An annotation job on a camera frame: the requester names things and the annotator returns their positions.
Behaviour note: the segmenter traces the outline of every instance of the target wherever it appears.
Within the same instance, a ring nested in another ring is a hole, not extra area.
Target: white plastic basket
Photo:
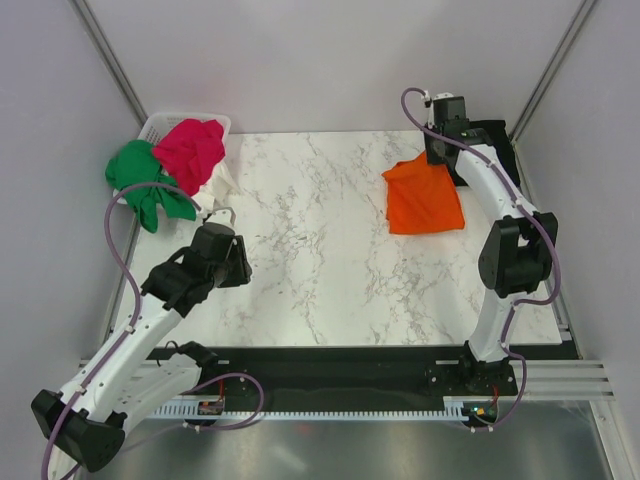
[[[168,135],[168,133],[180,122],[186,120],[188,118],[195,118],[196,120],[200,120],[201,122],[208,122],[209,120],[217,120],[222,128],[224,129],[222,133],[222,144],[226,147],[227,145],[227,136],[229,135],[229,130],[231,129],[231,119],[226,115],[218,115],[215,113],[194,113],[194,112],[159,112],[151,115],[147,121],[144,123],[142,130],[140,131],[140,135],[138,135],[138,140],[146,140],[152,145],[157,145],[160,143],[164,137]],[[113,190],[113,196],[115,197],[118,193],[118,190]],[[124,198],[119,198],[118,203],[121,205],[126,205],[127,201]],[[163,210],[162,207],[158,205],[158,211]]]

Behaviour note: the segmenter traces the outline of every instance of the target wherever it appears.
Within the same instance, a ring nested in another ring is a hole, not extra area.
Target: folded orange fabric
[[[389,232],[438,233],[464,228],[458,192],[446,165],[429,165],[422,152],[382,174],[387,181]]]

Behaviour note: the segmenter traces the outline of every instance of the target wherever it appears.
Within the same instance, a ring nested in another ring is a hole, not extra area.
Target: white wall
[[[640,2],[600,2],[519,143],[560,222],[571,320],[640,447]]]
[[[64,0],[0,2],[0,65],[0,477],[35,479],[30,403],[96,348],[116,273],[103,172],[138,127]]]
[[[274,132],[410,129],[407,86],[513,125],[579,0],[88,3],[148,113]]]

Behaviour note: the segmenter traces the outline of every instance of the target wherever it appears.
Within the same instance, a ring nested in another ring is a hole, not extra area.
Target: pink cloth
[[[224,128],[216,120],[183,120],[151,151],[188,195],[198,193],[224,158]]]

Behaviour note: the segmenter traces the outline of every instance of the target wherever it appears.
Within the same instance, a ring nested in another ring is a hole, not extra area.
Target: white marble tabletop
[[[463,343],[482,304],[477,258],[489,233],[473,193],[459,189],[462,231],[394,236],[385,219],[381,173],[423,147],[414,131],[231,135],[228,165],[242,193],[225,203],[253,278],[211,292],[161,345]],[[131,270],[140,284],[200,225],[160,218],[156,234],[141,230],[137,240]],[[132,306],[127,287],[118,323]],[[524,308],[512,341],[560,343],[552,309]]]

